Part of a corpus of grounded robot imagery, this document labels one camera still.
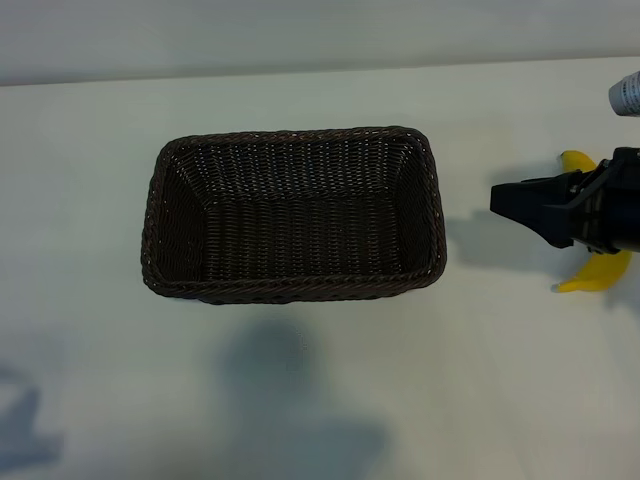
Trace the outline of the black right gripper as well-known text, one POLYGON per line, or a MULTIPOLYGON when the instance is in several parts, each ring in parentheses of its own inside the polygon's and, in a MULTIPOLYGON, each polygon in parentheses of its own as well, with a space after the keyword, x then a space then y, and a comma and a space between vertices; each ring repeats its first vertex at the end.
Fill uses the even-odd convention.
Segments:
POLYGON ((558 249, 573 246, 576 240, 598 253, 638 252, 639 168, 598 167, 586 174, 568 172, 495 185, 490 210, 558 249), (568 228, 559 215, 542 204, 566 203, 576 185, 568 228))

